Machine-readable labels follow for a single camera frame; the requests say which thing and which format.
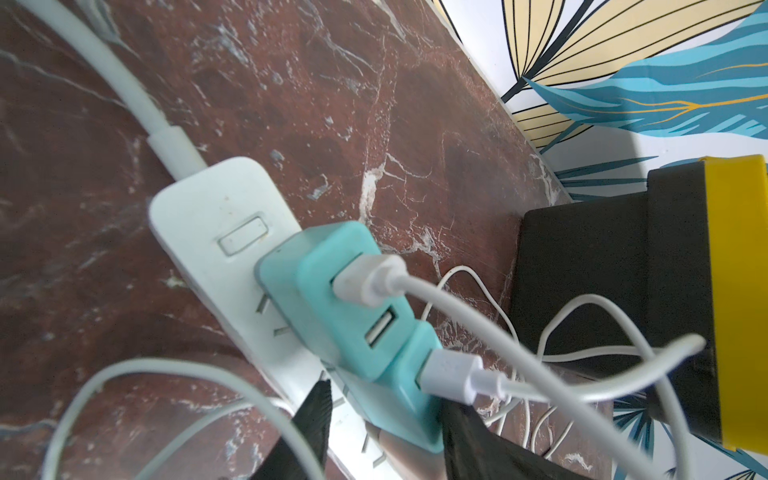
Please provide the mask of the teal usb charger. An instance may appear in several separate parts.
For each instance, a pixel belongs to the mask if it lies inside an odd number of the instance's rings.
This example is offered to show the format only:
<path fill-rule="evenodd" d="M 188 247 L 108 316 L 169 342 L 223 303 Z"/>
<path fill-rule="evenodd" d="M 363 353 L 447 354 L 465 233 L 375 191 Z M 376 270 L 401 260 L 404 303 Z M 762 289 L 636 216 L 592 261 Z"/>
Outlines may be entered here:
<path fill-rule="evenodd" d="M 339 299 L 333 281 L 361 255 L 381 253 L 356 221 L 315 226 L 290 237 L 255 267 L 255 278 L 303 344 L 325 363 L 373 381 L 417 325 L 405 297 L 376 307 Z"/>
<path fill-rule="evenodd" d="M 431 324 L 418 321 L 411 338 L 375 381 L 343 369 L 330 373 L 352 408 L 368 423 L 431 453 L 443 451 L 441 401 L 421 391 L 417 376 L 442 345 Z"/>

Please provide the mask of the white power strip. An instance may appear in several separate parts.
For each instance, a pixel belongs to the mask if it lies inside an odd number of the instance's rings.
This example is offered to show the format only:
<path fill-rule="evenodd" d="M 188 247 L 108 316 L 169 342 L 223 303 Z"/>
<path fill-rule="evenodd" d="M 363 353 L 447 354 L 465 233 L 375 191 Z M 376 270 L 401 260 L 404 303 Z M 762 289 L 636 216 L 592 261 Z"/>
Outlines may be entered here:
<path fill-rule="evenodd" d="M 255 278 L 257 262 L 302 228 L 256 161 L 200 160 L 171 170 L 149 207 L 162 248 L 224 332 L 284 401 L 297 408 L 333 367 L 299 339 Z M 330 452 L 355 479 L 441 479 L 431 453 L 364 420 L 331 378 Z"/>

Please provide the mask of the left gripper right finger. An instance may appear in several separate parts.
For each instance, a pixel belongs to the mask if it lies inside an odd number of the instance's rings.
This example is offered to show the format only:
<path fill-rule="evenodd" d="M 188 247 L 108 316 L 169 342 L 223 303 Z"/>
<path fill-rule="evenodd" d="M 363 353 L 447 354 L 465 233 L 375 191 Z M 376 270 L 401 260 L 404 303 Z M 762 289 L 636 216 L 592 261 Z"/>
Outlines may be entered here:
<path fill-rule="evenodd" d="M 585 479 L 494 434 L 472 406 L 443 400 L 441 425 L 448 479 Z"/>

